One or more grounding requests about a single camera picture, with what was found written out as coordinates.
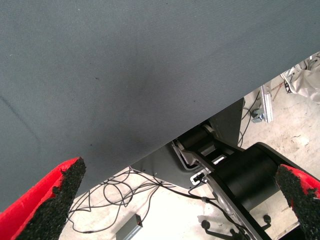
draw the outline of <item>gray fabric panel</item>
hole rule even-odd
[[[64,160],[79,192],[320,49],[319,2],[24,0],[0,8],[0,210]]]

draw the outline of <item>black roller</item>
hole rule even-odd
[[[277,169],[278,165],[265,152],[252,146],[218,164],[215,174],[250,211],[279,190],[275,181]]]

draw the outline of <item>concrete floor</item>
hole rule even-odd
[[[276,77],[271,84],[277,86],[282,80]],[[257,91],[245,96],[246,106],[251,106]],[[292,160],[315,177],[320,178],[318,167],[320,157],[320,108],[319,106],[300,95],[287,94],[282,87],[272,102],[274,121],[272,123],[250,123],[244,136],[243,148],[248,148],[256,142],[264,142],[275,150]],[[247,125],[248,117],[241,123],[242,131]],[[127,182],[132,187],[137,187],[145,179],[137,175],[131,175]],[[128,191],[125,186],[120,186],[124,192]],[[176,187],[177,191],[187,192],[185,189]],[[111,201],[120,198],[116,189],[112,186],[106,189],[107,196]],[[148,208],[148,195],[151,190],[140,193],[133,197],[127,207],[122,207],[115,224],[105,231],[98,233],[78,233],[72,229],[68,222],[60,236],[60,240],[113,240],[115,233],[135,213],[145,216]],[[199,196],[212,196],[206,185],[198,187],[195,194]],[[91,205],[106,204],[103,192],[99,189],[91,195]],[[92,212],[76,212],[72,217],[74,227],[80,231],[98,230],[112,224],[117,214],[118,207],[108,206],[93,209]],[[261,225],[263,215],[269,214],[272,222],[267,233],[272,239],[278,239],[286,231],[297,224],[297,218],[281,192],[276,193],[265,202],[250,212]],[[189,199],[164,188],[153,195],[150,211],[143,228],[133,238],[136,240],[212,240],[213,237],[206,235],[201,228],[201,221],[208,220],[211,223],[211,230],[220,233],[228,233],[232,225],[229,224],[223,215],[214,207],[201,202],[200,200]]]

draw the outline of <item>metal bar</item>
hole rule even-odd
[[[261,103],[264,113],[264,120],[270,123],[274,120],[271,103],[271,83],[268,82],[260,87]]]

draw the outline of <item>gray box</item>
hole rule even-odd
[[[142,229],[141,217],[138,214],[133,215],[115,234],[116,240],[130,240],[140,229]]]

